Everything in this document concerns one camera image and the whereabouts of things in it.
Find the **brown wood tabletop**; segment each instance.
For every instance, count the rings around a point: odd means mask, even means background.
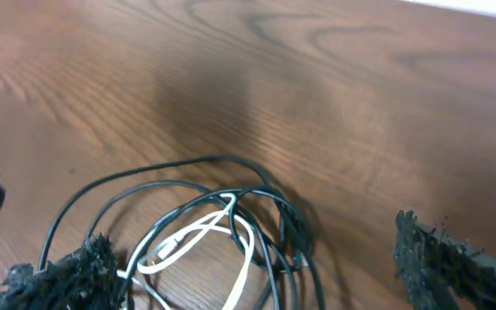
[[[496,257],[496,19],[394,0],[0,1],[0,283],[12,263],[37,263],[86,183],[215,153],[258,161],[310,213],[327,308],[410,309],[394,279],[400,209],[431,226],[447,215],[452,236]],[[50,259],[79,247],[107,199],[156,178],[255,180],[199,164],[104,185],[63,219]],[[131,251],[194,196],[137,195],[97,231]],[[212,233],[158,291],[218,309],[241,264]],[[299,279],[316,308],[310,276]],[[266,282],[251,268],[238,308]]]

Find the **black cable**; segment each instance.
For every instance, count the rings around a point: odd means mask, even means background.
[[[246,222],[251,226],[254,232],[256,232],[257,238],[259,239],[259,242],[262,246],[262,253],[255,253],[251,261],[258,267],[267,269],[270,275],[270,280],[266,285],[265,289],[263,290],[262,295],[258,299],[255,309],[262,308],[270,295],[273,296],[275,309],[282,309],[281,299],[279,298],[279,290],[277,287],[278,276],[281,274],[286,274],[288,281],[290,283],[290,287],[292,291],[292,295],[291,295],[292,307],[294,309],[299,309],[300,305],[298,302],[294,272],[300,271],[303,268],[303,266],[300,266],[297,263],[294,263],[294,265],[290,265],[288,263],[288,261],[286,260],[286,253],[288,250],[292,251],[295,262],[303,261],[303,259],[301,258],[302,257],[305,258],[305,261],[307,262],[307,266],[309,267],[312,273],[319,309],[325,309],[323,288],[319,280],[317,269],[313,263],[313,260],[311,259],[311,255],[313,253],[313,229],[311,228],[311,223],[300,210],[298,210],[295,206],[293,206],[289,201],[286,200],[286,198],[278,189],[275,189],[271,186],[270,178],[267,176],[263,168],[243,158],[239,158],[232,155],[206,156],[206,157],[194,158],[190,160],[176,161],[168,164],[155,164],[147,167],[141,167],[138,169],[126,170],[120,173],[113,174],[108,177],[101,178],[85,186],[83,189],[78,191],[66,202],[66,204],[61,208],[58,216],[50,226],[50,229],[47,233],[40,254],[38,269],[42,270],[43,268],[45,268],[49,246],[53,239],[56,228],[60,223],[60,221],[62,220],[63,216],[75,201],[77,201],[82,195],[84,195],[91,189],[94,189],[96,186],[106,183],[108,181],[112,181],[116,178],[131,176],[133,174],[141,173],[144,171],[153,171],[153,170],[159,170],[169,167],[178,167],[186,164],[213,162],[218,160],[232,161],[234,163],[241,164],[255,171],[262,179],[263,185],[251,187],[251,188],[210,190],[196,183],[188,183],[177,180],[161,180],[161,181],[143,183],[131,189],[125,190],[124,192],[120,193],[119,195],[116,195],[110,201],[108,201],[102,207],[102,209],[96,215],[96,218],[91,223],[87,233],[85,234],[85,239],[88,239],[90,237],[90,235],[95,230],[98,221],[115,203],[138,191],[141,191],[143,189],[161,187],[161,186],[183,186],[191,189],[196,189],[199,192],[201,192],[202,195],[196,197],[195,199],[186,203],[183,206],[172,209],[170,212],[168,212],[160,219],[158,219],[156,223],[154,223],[154,225],[145,235],[145,237],[147,237],[148,234],[152,235],[148,240],[148,242],[144,244],[143,248],[141,249],[141,251],[137,253],[138,255],[136,255],[136,257],[133,256],[130,257],[128,265],[133,264],[133,266],[136,266],[140,257],[142,257],[146,253],[150,244],[154,241],[154,239],[158,236],[158,234],[161,233],[171,222],[176,220],[179,216],[188,212],[192,208],[196,208],[201,205],[209,204],[209,203],[220,204],[224,208],[227,205],[227,203],[225,200],[223,200],[220,197],[220,194],[234,193],[237,196],[237,201],[235,204],[233,204],[233,206],[229,211],[229,226],[231,230],[231,238],[244,255],[245,249],[240,243],[239,234],[235,226],[236,223],[234,220],[234,216],[237,215],[242,217],[244,220],[246,220]],[[279,227],[278,227],[279,228],[278,244],[276,244],[272,238],[270,238],[267,234],[265,234],[262,231],[261,227],[257,223],[257,219],[248,210],[246,210],[245,208],[239,205],[239,202],[247,194],[265,196],[274,201],[280,214]],[[271,262],[269,248],[276,254],[276,259],[274,263]],[[131,268],[129,270],[127,274],[127,279],[121,286],[121,290],[119,292],[120,295],[124,295],[126,293],[127,288],[131,283],[131,278],[133,277],[133,273],[135,269],[136,268]]]

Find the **tangled cable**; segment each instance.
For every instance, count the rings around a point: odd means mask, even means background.
[[[256,302],[254,309],[263,308],[270,295],[273,296],[273,306],[275,310],[284,308],[283,304],[281,303],[280,293],[277,287],[277,280],[278,277],[281,275],[286,275],[286,277],[288,278],[291,292],[290,297],[292,300],[292,308],[300,309],[300,302],[298,300],[297,294],[298,289],[296,286],[294,273],[302,270],[305,265],[307,265],[312,274],[318,307],[319,309],[325,309],[323,288],[320,283],[317,268],[312,260],[313,229],[309,220],[300,210],[298,210],[284,197],[280,190],[274,188],[271,185],[270,178],[268,177],[264,169],[246,159],[232,155],[206,156],[190,160],[140,167],[137,169],[126,170],[107,177],[103,177],[85,186],[65,203],[65,205],[61,208],[59,214],[51,224],[49,231],[47,232],[43,247],[41,249],[40,259],[38,262],[38,270],[43,270],[45,268],[51,241],[53,239],[57,226],[64,217],[65,213],[74,204],[74,202],[76,202],[82,195],[84,195],[91,189],[94,189],[98,185],[115,180],[117,178],[127,177],[145,171],[155,171],[187,164],[215,162],[221,160],[232,161],[253,170],[262,179],[263,184],[249,188],[211,190],[196,183],[189,183],[178,180],[152,181],[148,183],[142,183],[140,185],[132,187],[131,189],[123,191],[119,195],[113,197],[102,207],[96,218],[91,223],[87,233],[85,234],[85,239],[88,239],[91,236],[99,220],[114,204],[136,192],[164,186],[180,186],[190,189],[196,189],[201,192],[201,195],[186,203],[185,205],[172,209],[151,226],[143,239],[135,247],[132,256],[128,260],[126,270],[118,272],[118,276],[125,280],[118,294],[122,296],[126,295],[127,288],[133,282],[145,288],[149,292],[149,294],[151,294],[155,299],[158,300],[158,302],[160,302],[164,309],[170,309],[169,306],[167,306],[167,304],[165,303],[164,299],[159,296],[156,291],[150,288],[147,284],[133,277],[134,272],[136,270],[139,270],[139,272],[145,274],[159,272],[163,268],[169,266],[170,264],[173,264],[184,253],[189,251],[195,245],[195,243],[197,243],[204,237],[204,235],[209,230],[216,230],[219,232],[230,234],[232,240],[235,242],[239,250],[243,253],[243,255],[245,255],[245,264],[243,265],[237,281],[233,285],[232,292],[227,298],[226,305],[223,307],[223,309],[233,309],[237,304],[240,294],[242,293],[242,289],[245,285],[246,278],[248,276],[248,266],[250,265],[249,262],[255,264],[259,268],[265,268],[268,271],[270,278],[260,298]],[[275,203],[275,206],[280,214],[278,223],[278,242],[275,242],[272,238],[265,234],[262,231],[260,225],[257,223],[257,219],[252,215],[252,213],[250,213],[239,204],[242,198],[248,194],[267,197],[272,199]],[[150,244],[171,222],[176,220],[180,215],[192,210],[193,208],[197,208],[207,204],[217,204],[222,206],[223,209],[204,216],[191,225],[186,226],[178,232],[175,232],[170,237],[165,239],[160,245],[157,245],[153,253],[144,255],[150,247]],[[219,220],[225,216],[227,216],[229,219],[229,229],[216,226]],[[246,231],[249,235],[248,242],[246,242],[246,240],[239,235],[236,228],[237,222],[246,228]],[[185,236],[188,233],[193,232],[194,230],[200,230],[200,232],[195,237],[193,237],[186,245],[177,249],[177,247],[182,243]],[[255,252],[254,239],[257,239],[257,241],[260,243],[262,253]],[[273,253],[275,254],[276,259],[274,261],[272,261],[270,250],[273,251]],[[287,255],[289,252],[293,257],[293,264],[290,264],[287,260]],[[155,265],[144,265],[144,263],[147,262],[148,258],[152,257],[153,254],[157,254],[160,257],[161,261]]]

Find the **white wire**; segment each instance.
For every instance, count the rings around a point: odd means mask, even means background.
[[[216,226],[216,224],[219,222],[219,220],[221,218],[223,218],[225,215],[228,214],[228,211],[231,209],[233,204],[236,202],[236,196],[233,194],[229,194],[229,193],[221,194],[221,196],[225,197],[225,198],[229,197],[231,199],[229,201],[229,203],[227,204],[227,206],[223,210],[208,214],[208,215],[200,218],[199,220],[193,222],[192,224],[190,224],[190,225],[180,229],[179,231],[173,233],[170,237],[166,238],[160,245],[158,245],[156,247],[156,249],[161,250],[162,246],[166,247],[167,245],[170,245],[173,248],[175,248],[178,245],[178,242],[183,240],[183,238],[185,238],[185,236],[187,234],[193,232],[194,230],[201,230],[201,232],[199,232],[193,239],[191,239],[188,242],[188,244],[183,246],[181,249],[179,249],[176,253],[174,253],[170,257],[166,257],[162,262],[151,265],[151,266],[143,265],[143,263],[146,262],[147,258],[152,256],[154,253],[151,253],[148,256],[142,257],[137,263],[138,271],[143,273],[143,274],[154,274],[154,273],[157,273],[157,272],[165,269],[166,267],[172,265],[182,255],[184,255],[190,249],[192,249],[195,246],[195,244],[198,243],[204,237],[204,235],[206,235],[206,233],[208,233],[209,230],[215,230],[218,232],[231,234],[231,231],[229,229],[227,229],[225,227],[221,227],[221,226]],[[212,219],[212,220],[210,221],[209,224],[202,224],[205,221],[208,221],[210,219]],[[245,248],[245,263],[243,264],[242,269],[240,270],[239,277],[237,278],[237,281],[234,283],[232,290],[231,290],[231,293],[229,294],[229,297],[227,297],[226,303],[223,306],[223,310],[232,310],[232,309],[234,309],[234,307],[238,303],[240,296],[242,295],[242,291],[244,289],[244,286],[246,284],[246,280],[248,278],[248,268],[250,267],[251,258],[254,254],[254,246],[255,246],[254,245],[254,243],[255,243],[254,233],[253,233],[250,225],[244,219],[242,219],[241,217],[239,217],[237,215],[234,216],[234,219],[245,227],[246,231],[248,232],[249,241],[248,241],[248,243],[246,243],[244,238],[242,238],[242,237],[239,238],[240,242],[242,243],[242,245]],[[153,232],[149,233],[147,235],[148,238],[144,238],[143,241],[141,241],[141,243],[139,243],[139,247],[142,247],[152,235],[153,235]]]
[[[124,270],[117,270],[116,274],[122,279],[127,279],[127,273]],[[162,308],[164,310],[171,310],[170,306],[168,306],[168,303],[165,302],[164,298],[162,298],[162,296],[160,296],[160,294],[158,294],[153,288],[151,288],[151,286],[148,285],[148,283],[141,282],[136,277],[132,277],[131,281],[133,283],[139,285],[140,287],[142,287],[148,294],[152,295],[152,297],[154,297],[154,299],[160,303],[160,305],[162,306]]]

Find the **wooden surface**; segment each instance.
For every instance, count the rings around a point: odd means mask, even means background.
[[[400,209],[448,215],[452,235],[496,256],[496,20],[390,0],[0,1],[0,282],[37,262],[86,183],[219,152],[257,160],[311,210],[328,308],[409,309],[391,259]],[[253,179],[220,164],[105,185],[65,217],[50,258],[79,246],[108,198],[157,177]],[[132,197],[99,230],[131,249],[194,194]],[[239,259],[212,234],[158,290],[220,308]],[[239,308],[265,282],[252,269]]]

